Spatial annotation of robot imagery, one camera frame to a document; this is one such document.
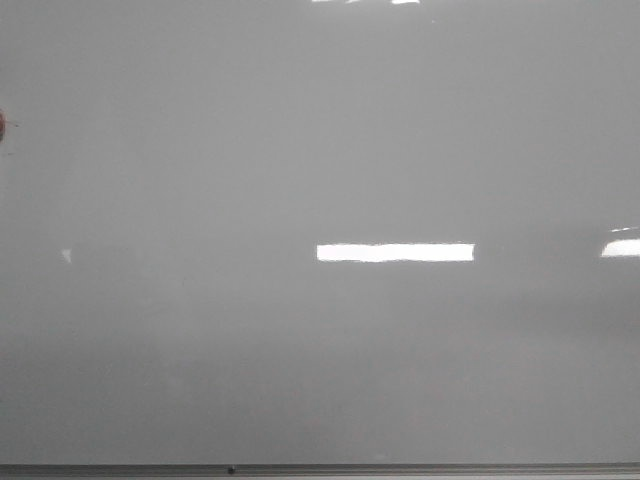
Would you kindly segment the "white glossy whiteboard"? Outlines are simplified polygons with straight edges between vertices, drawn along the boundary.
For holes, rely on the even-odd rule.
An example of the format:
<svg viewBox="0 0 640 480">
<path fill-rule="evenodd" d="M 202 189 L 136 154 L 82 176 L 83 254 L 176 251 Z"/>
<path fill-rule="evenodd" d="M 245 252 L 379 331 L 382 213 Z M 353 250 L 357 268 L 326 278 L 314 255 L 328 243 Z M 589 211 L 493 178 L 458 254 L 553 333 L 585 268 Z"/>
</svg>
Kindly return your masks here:
<svg viewBox="0 0 640 480">
<path fill-rule="evenodd" d="M 639 458 L 635 1 L 5 1 L 5 464 Z"/>
</svg>

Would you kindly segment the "grey aluminium whiteboard frame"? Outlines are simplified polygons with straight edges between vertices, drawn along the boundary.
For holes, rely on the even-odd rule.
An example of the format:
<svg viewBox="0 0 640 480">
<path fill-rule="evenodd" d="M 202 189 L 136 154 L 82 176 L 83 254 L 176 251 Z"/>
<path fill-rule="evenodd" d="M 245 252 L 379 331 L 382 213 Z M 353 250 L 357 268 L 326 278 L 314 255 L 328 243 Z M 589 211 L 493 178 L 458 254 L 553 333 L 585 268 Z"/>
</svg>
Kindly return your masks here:
<svg viewBox="0 0 640 480">
<path fill-rule="evenodd" d="M 227 469 L 236 471 L 229 475 Z M 533 464 L 3 464 L 8 477 L 632 476 L 637 462 Z"/>
</svg>

